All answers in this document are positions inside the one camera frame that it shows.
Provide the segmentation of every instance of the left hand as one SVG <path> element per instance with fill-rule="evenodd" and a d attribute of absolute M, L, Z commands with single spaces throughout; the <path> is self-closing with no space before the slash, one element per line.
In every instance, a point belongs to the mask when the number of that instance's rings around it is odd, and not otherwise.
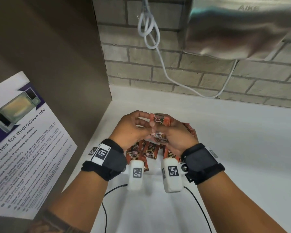
<path fill-rule="evenodd" d="M 151 134 L 152 128 L 147 121 L 139 117 L 150 119 L 150 114 L 137 110 L 123 116 L 109 139 L 115 141 L 124 151 L 137 141 L 146 139 Z"/>

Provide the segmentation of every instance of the black wrist strap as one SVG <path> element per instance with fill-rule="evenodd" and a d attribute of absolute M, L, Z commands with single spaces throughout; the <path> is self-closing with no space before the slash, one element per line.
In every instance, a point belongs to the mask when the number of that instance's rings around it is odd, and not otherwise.
<path fill-rule="evenodd" d="M 127 161 L 123 149 L 114 141 L 105 139 L 101 144 L 107 145 L 107 149 L 101 145 L 97 148 L 89 161 L 85 161 L 81 168 L 85 172 L 95 172 L 104 180 L 109 181 L 124 171 Z"/>
<path fill-rule="evenodd" d="M 188 168 L 186 178 L 189 182 L 194 181 L 196 185 L 225 170 L 201 143 L 186 149 L 181 159 Z"/>

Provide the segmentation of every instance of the stainless steel hand dryer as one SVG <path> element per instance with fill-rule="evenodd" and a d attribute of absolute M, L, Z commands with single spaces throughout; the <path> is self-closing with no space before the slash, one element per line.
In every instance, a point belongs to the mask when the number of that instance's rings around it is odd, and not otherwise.
<path fill-rule="evenodd" d="M 186 0 L 180 28 L 186 53 L 263 60 L 291 29 L 291 0 Z"/>

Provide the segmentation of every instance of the metal screw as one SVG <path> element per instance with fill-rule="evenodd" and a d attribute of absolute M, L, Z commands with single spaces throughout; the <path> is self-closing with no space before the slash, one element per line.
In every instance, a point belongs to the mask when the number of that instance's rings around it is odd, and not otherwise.
<path fill-rule="evenodd" d="M 181 166 L 181 169 L 182 169 L 183 172 L 187 172 L 187 170 L 188 170 L 186 164 L 183 164 L 183 165 Z"/>

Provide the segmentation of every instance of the white power cord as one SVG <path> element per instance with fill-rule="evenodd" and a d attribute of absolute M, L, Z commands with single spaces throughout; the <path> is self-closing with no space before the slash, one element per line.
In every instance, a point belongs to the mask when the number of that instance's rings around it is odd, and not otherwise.
<path fill-rule="evenodd" d="M 145 25 L 144 32 L 141 31 L 142 21 L 143 21 L 143 23 Z M 156 41 L 154 40 L 154 38 L 153 38 L 153 36 L 151 34 L 151 31 L 153 30 L 153 28 L 156 31 Z M 230 78 L 232 76 L 232 73 L 233 73 L 233 71 L 235 69 L 235 66 L 236 66 L 236 63 L 237 63 L 237 60 L 234 61 L 232 69 L 231 69 L 231 71 L 230 71 L 230 73 L 229 73 L 229 75 L 228 75 L 228 77 L 227 77 L 222 89 L 219 91 L 219 93 L 216 94 L 215 96 L 203 96 L 202 94 L 200 94 L 199 92 L 197 92 L 193 88 L 190 88 L 190 87 L 187 87 L 185 85 L 182 85 L 181 83 L 178 83 L 178 82 L 172 80 L 170 77 L 168 77 L 166 69 L 165 69 L 163 58 L 162 58 L 161 53 L 160 53 L 160 51 L 158 49 L 158 45 L 159 45 L 159 41 L 160 41 L 159 28 L 157 27 L 157 24 L 155 22 L 154 16 L 150 12 L 150 6 L 149 6 L 148 0 L 142 0 L 142 12 L 140 14 L 139 21 L 138 21 L 138 33 L 139 33 L 139 35 L 141 37 L 144 38 L 144 41 L 145 41 L 145 44 L 146 44 L 147 48 L 149 48 L 151 50 L 156 49 L 157 54 L 159 55 L 159 59 L 160 59 L 160 61 L 162 63 L 164 74 L 165 74 L 166 78 L 169 81 L 173 82 L 174 84 L 176 84 L 178 86 L 181 86 L 181 87 L 184 87 L 186 89 L 189 89 L 189 90 L 193 91 L 194 93 L 196 93 L 197 95 L 199 95 L 201 97 L 204 97 L 204 98 L 216 98 L 219 95 L 221 95 L 221 93 L 225 89 L 226 85 L 228 84 L 228 82 L 229 82 L 229 80 L 230 80 Z M 150 38 L 151 38 L 151 40 L 152 40 L 152 42 L 154 44 L 153 46 L 150 46 L 148 44 L 147 36 L 150 36 Z"/>

